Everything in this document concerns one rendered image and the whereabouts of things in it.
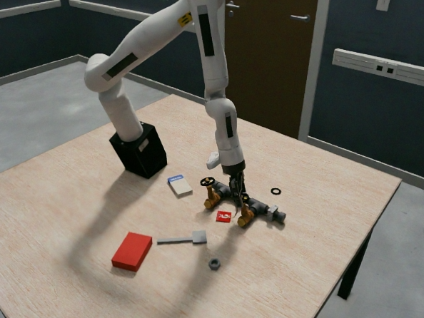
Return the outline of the brass valve manifold with black handwheels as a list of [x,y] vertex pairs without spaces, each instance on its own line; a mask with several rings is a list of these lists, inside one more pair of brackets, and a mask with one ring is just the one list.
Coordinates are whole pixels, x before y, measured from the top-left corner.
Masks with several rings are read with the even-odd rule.
[[[212,182],[210,180],[213,180]],[[202,183],[205,182],[205,183]],[[214,205],[216,205],[217,202],[220,201],[221,198],[224,196],[231,197],[231,191],[230,187],[218,182],[213,177],[207,177],[200,181],[200,184],[202,186],[206,186],[208,191],[208,198],[204,202],[204,206],[206,208],[212,208]],[[212,191],[212,188],[217,190],[217,193],[214,193]],[[267,220],[272,222],[275,218],[279,222],[283,222],[286,218],[286,214],[284,212],[278,211],[277,205],[272,205],[269,207],[267,204],[256,200],[254,198],[250,198],[249,194],[247,192],[241,193],[242,201],[243,201],[243,207],[241,208],[241,216],[238,218],[238,225],[243,227],[246,226],[247,223],[250,222],[250,220],[253,219],[253,216],[256,215],[258,212],[262,212],[263,214],[267,214]],[[249,206],[246,208],[246,204]]]

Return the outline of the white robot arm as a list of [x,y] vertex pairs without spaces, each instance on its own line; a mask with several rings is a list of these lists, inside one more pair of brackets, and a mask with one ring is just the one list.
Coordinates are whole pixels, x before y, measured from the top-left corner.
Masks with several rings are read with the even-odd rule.
[[84,74],[86,87],[100,92],[101,105],[122,141],[134,141],[143,133],[122,78],[194,23],[205,83],[204,105],[216,122],[218,153],[210,154],[206,166],[210,170],[219,164],[229,166],[243,161],[236,108],[225,96],[228,69],[217,20],[223,2],[179,0],[131,30],[111,56],[95,54],[89,59]]

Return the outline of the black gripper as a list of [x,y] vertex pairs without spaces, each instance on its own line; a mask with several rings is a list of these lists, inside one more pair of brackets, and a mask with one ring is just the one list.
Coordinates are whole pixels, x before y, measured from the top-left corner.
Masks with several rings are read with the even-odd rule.
[[[243,207],[243,201],[241,197],[241,193],[246,192],[246,187],[244,183],[244,169],[246,168],[245,160],[243,159],[242,162],[236,164],[236,165],[221,165],[222,170],[225,174],[230,175],[229,178],[229,187],[231,191],[231,197],[232,200],[235,200],[236,207],[242,208]],[[235,195],[237,193],[237,195]]]

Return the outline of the red tag with gold chain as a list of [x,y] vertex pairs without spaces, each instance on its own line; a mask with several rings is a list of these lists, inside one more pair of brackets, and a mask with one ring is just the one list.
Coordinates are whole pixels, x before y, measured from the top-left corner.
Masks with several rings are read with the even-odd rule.
[[[237,209],[237,211],[238,211],[238,209]],[[238,213],[237,211],[236,211],[236,214]],[[235,214],[235,216],[236,216],[236,214]],[[235,218],[235,216],[233,216],[232,218]],[[218,211],[216,221],[230,222],[232,218],[231,218],[231,212]]]

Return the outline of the red rectangular block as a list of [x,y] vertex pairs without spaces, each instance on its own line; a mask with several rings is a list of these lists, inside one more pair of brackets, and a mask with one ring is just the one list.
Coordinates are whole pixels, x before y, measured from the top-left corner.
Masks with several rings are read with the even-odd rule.
[[112,266],[138,272],[152,244],[153,240],[151,236],[128,232],[111,259]]

